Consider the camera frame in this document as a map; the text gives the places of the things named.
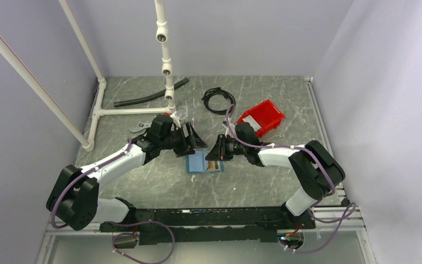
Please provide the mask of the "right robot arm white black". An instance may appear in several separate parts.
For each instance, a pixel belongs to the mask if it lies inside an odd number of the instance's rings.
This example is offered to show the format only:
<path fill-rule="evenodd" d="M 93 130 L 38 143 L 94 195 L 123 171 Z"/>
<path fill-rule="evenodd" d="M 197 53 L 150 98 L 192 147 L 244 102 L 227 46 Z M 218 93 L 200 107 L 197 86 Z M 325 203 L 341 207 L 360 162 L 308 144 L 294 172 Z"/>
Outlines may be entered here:
<path fill-rule="evenodd" d="M 233 134 L 219 134 L 206 160 L 230 161 L 235 155 L 245 156 L 258 167 L 277 166 L 294 171 L 301 186 L 282 205 L 281 222 L 287 228 L 300 224 L 302 214 L 333 195 L 335 187 L 346 177 L 343 168 L 319 141 L 297 146 L 262 142 L 246 122 L 236 125 Z"/>

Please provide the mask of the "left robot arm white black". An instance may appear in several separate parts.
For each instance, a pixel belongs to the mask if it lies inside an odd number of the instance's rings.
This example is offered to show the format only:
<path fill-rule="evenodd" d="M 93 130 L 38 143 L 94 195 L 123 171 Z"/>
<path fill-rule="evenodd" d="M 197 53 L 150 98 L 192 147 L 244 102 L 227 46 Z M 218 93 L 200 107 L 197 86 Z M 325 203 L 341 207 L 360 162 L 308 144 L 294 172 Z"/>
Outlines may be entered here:
<path fill-rule="evenodd" d="M 52 227 L 79 231 L 91 222 L 114 222 L 123 231 L 132 229 L 135 207 L 122 198 L 102 199 L 100 191 L 162 151 L 173 150 L 176 157 L 183 157 L 206 147 L 190 122 L 180 124 L 169 115 L 157 115 L 144 133 L 129 138 L 117 152 L 88 166 L 68 165 L 61 170 L 46 202 Z"/>

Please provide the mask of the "blue card holder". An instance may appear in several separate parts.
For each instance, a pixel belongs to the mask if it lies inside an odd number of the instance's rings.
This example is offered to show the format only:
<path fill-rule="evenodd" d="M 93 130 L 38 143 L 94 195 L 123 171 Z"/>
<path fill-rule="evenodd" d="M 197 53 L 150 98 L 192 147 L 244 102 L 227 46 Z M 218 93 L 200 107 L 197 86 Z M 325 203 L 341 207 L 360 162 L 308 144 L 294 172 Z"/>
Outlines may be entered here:
<path fill-rule="evenodd" d="M 208 161 L 205 160 L 206 155 L 209 150 L 207 148 L 197 149 L 195 154 L 188 155 L 185 158 L 185 169 L 187 174 L 200 174 L 200 173 L 217 173 L 217 172 L 207 172 Z"/>

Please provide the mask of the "gold credit card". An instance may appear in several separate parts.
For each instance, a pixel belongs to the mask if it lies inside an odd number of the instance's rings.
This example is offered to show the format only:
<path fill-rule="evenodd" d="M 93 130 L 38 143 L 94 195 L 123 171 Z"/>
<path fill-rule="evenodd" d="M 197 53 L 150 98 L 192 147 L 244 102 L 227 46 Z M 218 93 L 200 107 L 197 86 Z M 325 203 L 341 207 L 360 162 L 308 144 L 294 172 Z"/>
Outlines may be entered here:
<path fill-rule="evenodd" d="M 223 163 L 221 161 L 208 161 L 207 172 L 220 172 L 223 170 Z"/>

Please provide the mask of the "red plastic bin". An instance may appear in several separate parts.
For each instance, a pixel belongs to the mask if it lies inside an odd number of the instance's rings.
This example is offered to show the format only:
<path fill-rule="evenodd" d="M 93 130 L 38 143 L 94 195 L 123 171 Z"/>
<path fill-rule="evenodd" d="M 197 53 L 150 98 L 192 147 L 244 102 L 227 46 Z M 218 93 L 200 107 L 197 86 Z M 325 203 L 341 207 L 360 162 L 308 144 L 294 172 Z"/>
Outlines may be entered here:
<path fill-rule="evenodd" d="M 259 138 L 262 138 L 269 131 L 279 127 L 282 120 L 285 118 L 285 115 L 271 100 L 265 100 L 245 111 L 237 120 L 237 124 L 243 123 L 242 119 L 248 115 L 251 115 L 261 126 L 261 129 L 256 132 L 256 135 Z"/>

